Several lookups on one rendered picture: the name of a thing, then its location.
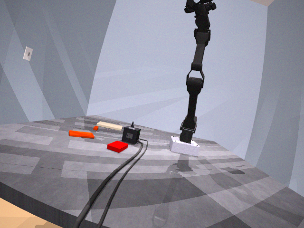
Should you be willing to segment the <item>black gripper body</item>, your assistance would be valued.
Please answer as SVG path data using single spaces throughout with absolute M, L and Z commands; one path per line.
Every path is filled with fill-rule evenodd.
M 203 16 L 208 16 L 209 11 L 207 12 L 205 5 L 208 2 L 211 2 L 213 0 L 200 0 L 199 2 L 197 2 L 194 5 L 189 5 L 188 7 L 184 8 L 186 13 L 192 13 L 195 12 L 195 18 L 197 18 L 197 16 L 203 15 Z M 204 4 L 205 3 L 205 4 Z

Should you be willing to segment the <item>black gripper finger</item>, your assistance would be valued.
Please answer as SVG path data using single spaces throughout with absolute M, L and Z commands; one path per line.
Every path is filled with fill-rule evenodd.
M 194 4 L 196 4 L 194 0 L 187 0 L 185 7 L 188 7 L 189 5 L 194 5 Z

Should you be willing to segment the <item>cream flat rectangular slab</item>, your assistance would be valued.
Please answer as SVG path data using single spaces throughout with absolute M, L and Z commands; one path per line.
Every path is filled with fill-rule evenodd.
M 100 127 L 105 127 L 105 128 L 110 128 L 110 129 L 115 129 L 115 130 L 119 130 L 121 131 L 122 130 L 122 126 L 119 126 L 119 125 L 115 125 L 115 124 L 111 124 L 111 123 L 106 123 L 106 122 L 98 122 L 96 124 L 96 126 L 100 126 Z

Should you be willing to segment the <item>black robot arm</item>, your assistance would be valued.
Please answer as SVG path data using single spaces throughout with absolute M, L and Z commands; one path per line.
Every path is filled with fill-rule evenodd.
M 205 8 L 208 11 L 215 10 L 216 4 L 213 2 L 209 2 L 205 5 Z M 180 133 L 180 142 L 185 142 L 191 144 L 192 135 L 196 131 L 197 127 L 197 117 L 195 116 L 196 112 L 196 104 L 197 104 L 197 98 L 198 94 L 201 92 L 201 88 L 204 86 L 204 74 L 202 72 L 202 61 L 204 56 L 204 50 L 205 47 L 208 45 L 210 41 L 210 35 L 211 30 L 210 28 L 210 21 L 208 16 L 197 16 L 195 20 L 196 26 L 198 28 L 195 28 L 194 30 L 194 37 L 196 40 L 196 50 L 194 55 L 194 60 L 191 63 L 191 70 L 194 71 L 200 71 L 200 74 L 203 79 L 201 78 L 195 78 L 195 77 L 189 77 L 190 72 L 186 76 L 186 85 L 187 85 L 187 91 L 190 94 L 189 96 L 189 104 L 188 104 L 188 114 L 181 123 L 180 130 L 182 132 Z

